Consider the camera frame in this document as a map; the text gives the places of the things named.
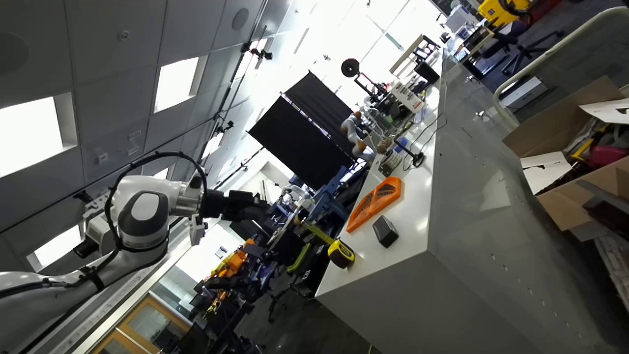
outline yellow part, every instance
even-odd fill
[[[320,228],[316,228],[314,224],[310,224],[310,222],[305,222],[303,224],[310,234],[314,234],[318,240],[322,240],[324,244],[332,244],[334,242],[334,238],[330,236],[330,234],[326,234],[324,230],[320,230]]]
[[[513,4],[515,10],[525,12],[531,2],[529,0],[507,0]],[[483,16],[487,19],[487,23],[495,25],[495,27],[503,27],[511,21],[515,21],[519,16],[513,16],[511,12],[507,12],[499,0],[485,0],[483,4],[478,6],[478,14]]]
[[[570,153],[570,159],[572,159],[572,161],[586,161],[592,143],[594,143],[594,137],[584,139],[584,141]]]
[[[248,252],[244,250],[246,246],[252,246],[253,240],[246,240],[246,244],[242,248],[238,248],[234,253],[230,253],[228,257],[224,257],[218,267],[206,277],[234,277],[240,267],[244,265],[244,261],[248,259]]]
[[[332,259],[332,263],[336,263],[338,267],[350,267],[356,261],[356,253],[350,246],[346,246],[342,240],[334,240],[328,246],[328,257]]]

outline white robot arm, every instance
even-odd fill
[[[110,224],[118,236],[114,252],[67,275],[0,271],[0,352],[20,352],[65,312],[167,253],[169,216],[191,218],[193,244],[204,234],[202,216],[236,218],[250,204],[248,193],[224,196],[185,183],[130,175],[118,183],[110,202]]]

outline white ceiling panel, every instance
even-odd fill
[[[79,147],[0,179],[0,230],[84,185]]]
[[[181,151],[181,141],[183,141],[183,137],[177,137],[177,139],[161,145],[157,151]],[[157,171],[167,169],[167,167],[173,167],[173,165],[179,163],[179,161],[181,161],[179,157],[155,159],[155,161],[143,165],[141,173],[143,173],[143,175],[155,175]]]
[[[14,248],[4,240],[0,240],[0,269],[2,271],[31,271],[25,257],[18,257]]]
[[[67,0],[77,80],[155,67],[165,0]]]
[[[124,173],[126,167],[114,169],[110,171],[106,177],[94,181],[92,185],[88,185],[84,191],[90,196],[100,196],[102,193],[108,193],[110,187],[114,187],[116,179],[120,177],[120,173]]]
[[[18,257],[31,253],[41,244],[75,226],[81,220],[82,202],[79,198],[65,198],[55,208],[47,208],[2,234],[2,238],[16,250]]]
[[[143,153],[145,122],[130,124],[118,132],[82,143],[86,181],[96,181]]]
[[[303,31],[309,21],[309,6],[312,0],[269,0],[263,10],[259,27],[265,27],[265,35],[285,33],[285,31]]]
[[[151,151],[163,141],[183,134],[189,128],[193,106],[196,98],[185,100],[183,104],[171,106],[151,116],[149,134],[145,137],[143,151]]]
[[[200,155],[200,149],[204,147],[206,135],[208,135],[210,124],[200,124],[198,128],[187,132],[181,141],[181,151],[196,159]],[[195,171],[193,163],[189,161],[177,161],[173,179],[187,179]]]
[[[0,2],[0,94],[55,94],[71,88],[63,0]]]
[[[263,0],[228,0],[212,47],[232,47],[248,41],[261,6]]]
[[[198,124],[216,112],[230,84],[230,78],[238,67],[240,55],[242,55],[240,47],[230,47],[230,49],[210,53],[208,65],[204,69],[204,75],[196,92],[196,106],[195,106],[191,124]]]
[[[145,122],[153,108],[153,71],[126,71],[77,88],[79,139],[88,143],[130,124]]]
[[[208,53],[226,0],[169,0],[161,41],[161,63]]]
[[[212,51],[200,80],[200,92],[214,92],[218,84],[228,84],[242,57],[240,47]]]
[[[191,130],[189,134],[183,135],[181,151],[189,153],[191,157],[198,157],[200,149],[208,141],[210,128],[214,122],[200,124],[198,128]]]

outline orange object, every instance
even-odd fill
[[[385,206],[395,202],[401,196],[401,179],[399,177],[385,177],[369,194],[360,198],[360,202],[354,206],[350,220],[348,220],[348,232],[354,232],[362,224],[366,224],[371,216],[381,212]]]
[[[248,259],[246,248],[255,244],[252,238],[244,242],[234,253],[230,253],[226,259],[220,261],[220,265],[206,277],[234,277],[244,261]]]
[[[478,6],[478,14],[483,16],[493,27],[503,27],[507,23],[517,21],[531,8],[529,0],[507,0],[513,10],[501,4],[503,0],[483,0]]]

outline workbench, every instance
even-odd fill
[[[399,240],[373,220],[338,238],[350,269],[328,265],[316,299],[383,354],[619,354],[629,342],[586,265],[535,204],[491,114],[491,94],[444,59],[436,135],[423,167],[393,175],[385,208]],[[360,193],[383,175],[373,163]]]

